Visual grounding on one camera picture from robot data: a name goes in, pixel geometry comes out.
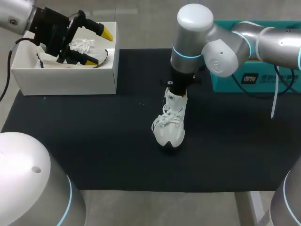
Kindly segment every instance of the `cable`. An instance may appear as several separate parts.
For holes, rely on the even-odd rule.
[[[298,92],[297,90],[295,90],[293,87],[292,87],[292,85],[293,85],[293,78],[295,78],[295,72],[291,69],[291,72],[292,72],[292,81],[291,81],[291,83],[290,84],[288,84],[285,80],[284,80],[284,78],[280,75],[280,72],[279,72],[279,70],[277,69],[277,66],[276,65],[274,65],[274,69],[275,69],[275,71],[276,71],[276,74],[278,75],[278,77],[279,77],[279,79],[283,82],[283,84],[285,84],[285,86],[287,87],[286,89],[287,90],[291,90],[292,92],[294,92],[294,93],[300,93],[300,92]]]
[[[24,40],[30,41],[30,42],[34,43],[35,45],[38,45],[38,43],[35,40],[29,39],[29,38],[21,38],[21,39],[18,39],[15,42],[14,46],[11,48],[11,50],[9,51],[9,54],[8,54],[8,76],[7,76],[7,80],[6,80],[6,85],[5,85],[4,90],[3,90],[3,92],[2,92],[2,94],[0,96],[0,102],[4,98],[4,95],[6,94],[6,91],[8,89],[8,85],[9,85],[9,81],[10,81],[10,60],[11,60],[11,55],[13,54],[13,51],[16,48],[17,44],[19,42],[21,42],[21,41],[24,41]]]
[[[274,68],[275,68],[276,74],[277,74],[277,76],[279,77],[279,79],[286,85],[286,89],[283,90],[281,93],[278,94],[278,96],[280,96],[280,95],[286,93],[289,89],[292,89],[292,85],[293,85],[293,83],[294,83],[294,81],[295,81],[295,73],[294,73],[293,70],[291,70],[291,71],[292,71],[292,80],[291,80],[291,83],[288,84],[288,83],[284,80],[284,78],[280,75],[280,72],[279,72],[279,70],[277,69],[277,66],[275,66]],[[257,99],[272,99],[272,98],[274,98],[274,96],[258,96],[258,95],[256,95],[256,94],[249,93],[248,91],[246,91],[246,90],[240,85],[240,83],[237,81],[237,79],[235,78],[235,76],[234,76],[233,74],[232,74],[231,76],[232,76],[234,82],[238,85],[238,87],[239,87],[244,93],[246,93],[249,97],[254,97],[254,98],[257,98]]]
[[[71,16],[75,16],[78,15],[79,13],[73,13],[72,15],[68,16],[68,18],[70,18]]]

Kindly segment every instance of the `white shoelace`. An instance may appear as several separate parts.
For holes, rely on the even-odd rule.
[[[155,121],[152,123],[151,130],[154,133],[155,126],[159,123],[161,126],[164,126],[167,123],[180,123],[180,113],[183,110],[179,110],[178,112],[170,110],[169,106],[165,104],[162,108],[163,114],[159,115]]]
[[[87,54],[89,53],[90,48],[94,45],[94,41],[95,40],[75,39],[69,44],[69,46],[71,50],[78,51],[81,54]]]

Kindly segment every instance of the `table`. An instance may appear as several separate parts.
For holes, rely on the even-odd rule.
[[[16,96],[2,132],[38,139],[78,189],[167,192],[276,190],[300,156],[300,98],[213,92],[208,72],[188,89],[186,137],[163,152],[151,124],[162,112],[170,49],[121,49],[116,95]]]

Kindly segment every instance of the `white sneaker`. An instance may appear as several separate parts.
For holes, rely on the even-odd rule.
[[[108,51],[106,49],[94,48],[93,43],[94,40],[82,40],[75,39],[73,40],[69,46],[71,50],[78,51],[79,53],[87,54],[90,57],[98,59],[98,65],[81,65],[77,63],[76,65],[68,64],[66,61],[61,64],[57,62],[58,57],[52,56],[45,53],[42,47],[37,48],[37,56],[39,62],[37,64],[37,68],[97,68],[100,67],[104,61],[108,57]]]
[[[161,146],[178,147],[184,140],[184,117],[187,104],[187,95],[177,96],[165,91],[166,104],[163,106],[163,114],[155,119],[151,126],[157,142]]]

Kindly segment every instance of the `robotic arm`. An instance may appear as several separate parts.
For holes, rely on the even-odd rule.
[[[86,19],[83,11],[78,12],[73,20],[49,8],[41,9],[35,6],[35,0],[0,0],[0,27],[23,35],[26,30],[35,34],[34,42],[46,45],[46,53],[59,56],[58,62],[72,60],[98,64],[98,60],[86,54],[70,50],[77,29],[85,27],[97,35],[113,41],[113,37],[103,24]]]
[[[194,73],[205,62],[213,74],[228,77],[247,60],[301,69],[299,29],[241,22],[228,31],[215,24],[212,12],[199,4],[182,7],[177,22],[171,65],[179,73]]]

